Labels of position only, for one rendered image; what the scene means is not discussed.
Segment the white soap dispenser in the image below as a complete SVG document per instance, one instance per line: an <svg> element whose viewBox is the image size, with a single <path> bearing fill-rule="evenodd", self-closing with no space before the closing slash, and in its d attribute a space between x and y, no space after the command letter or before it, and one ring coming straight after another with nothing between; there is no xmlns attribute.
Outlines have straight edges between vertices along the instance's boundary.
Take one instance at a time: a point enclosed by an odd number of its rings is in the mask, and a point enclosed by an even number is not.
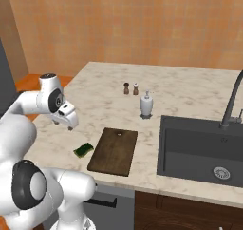
<svg viewBox="0 0 243 230"><path fill-rule="evenodd" d="M144 96L140 97L140 112L142 117L149 117L153 109L153 98L149 91L145 92Z"/></svg>

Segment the grey dishwasher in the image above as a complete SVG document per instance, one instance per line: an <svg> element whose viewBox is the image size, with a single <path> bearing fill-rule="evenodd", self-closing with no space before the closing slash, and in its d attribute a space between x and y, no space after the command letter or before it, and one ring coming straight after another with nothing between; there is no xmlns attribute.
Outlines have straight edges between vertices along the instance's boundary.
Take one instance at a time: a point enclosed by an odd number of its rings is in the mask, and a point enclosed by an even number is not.
<svg viewBox="0 0 243 230"><path fill-rule="evenodd" d="M99 183L91 199L113 201L115 198L117 198L116 208L83 202L77 204L74 209L69 206L68 210L74 213L82 208L95 224L96 230L134 230L134 190Z"/></svg>

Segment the dark wooden cutting board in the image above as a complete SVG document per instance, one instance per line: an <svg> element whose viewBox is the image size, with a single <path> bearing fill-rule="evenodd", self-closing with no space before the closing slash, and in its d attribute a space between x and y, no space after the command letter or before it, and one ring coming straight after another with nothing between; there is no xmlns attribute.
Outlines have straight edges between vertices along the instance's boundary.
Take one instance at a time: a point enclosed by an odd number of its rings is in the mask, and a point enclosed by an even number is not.
<svg viewBox="0 0 243 230"><path fill-rule="evenodd" d="M88 171L127 177L138 137L137 131L106 127L103 130Z"/></svg>

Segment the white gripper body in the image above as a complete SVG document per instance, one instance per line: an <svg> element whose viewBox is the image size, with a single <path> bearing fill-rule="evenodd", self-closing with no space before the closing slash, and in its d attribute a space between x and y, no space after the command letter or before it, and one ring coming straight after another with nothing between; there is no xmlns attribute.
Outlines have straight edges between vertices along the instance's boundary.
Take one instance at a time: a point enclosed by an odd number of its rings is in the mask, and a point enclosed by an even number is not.
<svg viewBox="0 0 243 230"><path fill-rule="evenodd" d="M60 107L57 112L50 115L50 118L67 127L71 126L75 128L79 124L75 108L72 106Z"/></svg>

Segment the green and yellow sponge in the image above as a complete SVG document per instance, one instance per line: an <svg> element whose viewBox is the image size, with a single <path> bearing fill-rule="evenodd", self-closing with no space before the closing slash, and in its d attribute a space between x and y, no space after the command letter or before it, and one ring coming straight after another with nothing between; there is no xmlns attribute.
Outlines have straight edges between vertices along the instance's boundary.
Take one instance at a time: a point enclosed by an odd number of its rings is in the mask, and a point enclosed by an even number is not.
<svg viewBox="0 0 243 230"><path fill-rule="evenodd" d="M74 154L77 157L82 158L91 150L93 150L93 146L90 143L85 143L81 145L79 148L75 149Z"/></svg>

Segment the dark grey tap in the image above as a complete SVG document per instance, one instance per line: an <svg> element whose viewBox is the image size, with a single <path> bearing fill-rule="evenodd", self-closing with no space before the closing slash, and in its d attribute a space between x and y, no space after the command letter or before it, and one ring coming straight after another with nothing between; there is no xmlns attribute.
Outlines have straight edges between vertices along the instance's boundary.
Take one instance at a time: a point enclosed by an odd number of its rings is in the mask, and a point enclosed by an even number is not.
<svg viewBox="0 0 243 230"><path fill-rule="evenodd" d="M222 121L219 124L219 127L221 129L223 129L223 130L226 130L228 128L228 126L229 126L229 120L230 120L231 115L232 115L232 110L233 110L233 107L234 107L235 96L237 94L237 91L238 91L238 88L239 88L239 85L240 85L242 79L243 79L243 70L241 70L239 75L237 76L237 79L236 79L236 81L234 83L234 88L233 88L231 97L229 99L229 102L227 104L225 113L223 115Z"/></svg>

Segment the dark wooden cupboard door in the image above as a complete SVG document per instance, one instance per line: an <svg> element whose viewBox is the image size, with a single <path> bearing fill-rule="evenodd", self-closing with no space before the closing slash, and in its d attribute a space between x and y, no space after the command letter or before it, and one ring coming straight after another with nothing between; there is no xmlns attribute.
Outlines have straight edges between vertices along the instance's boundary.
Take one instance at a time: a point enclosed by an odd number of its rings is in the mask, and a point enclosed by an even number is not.
<svg viewBox="0 0 243 230"><path fill-rule="evenodd" d="M135 192L135 230L243 230L243 209Z"/></svg>

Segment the dark grey sink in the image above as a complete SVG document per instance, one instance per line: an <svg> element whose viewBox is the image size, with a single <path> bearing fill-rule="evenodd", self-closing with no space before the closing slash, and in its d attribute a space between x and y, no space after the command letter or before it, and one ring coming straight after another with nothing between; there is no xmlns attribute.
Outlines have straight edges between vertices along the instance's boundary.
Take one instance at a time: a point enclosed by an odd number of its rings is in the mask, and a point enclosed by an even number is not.
<svg viewBox="0 0 243 230"><path fill-rule="evenodd" d="M157 173L243 187L243 124L163 115Z"/></svg>

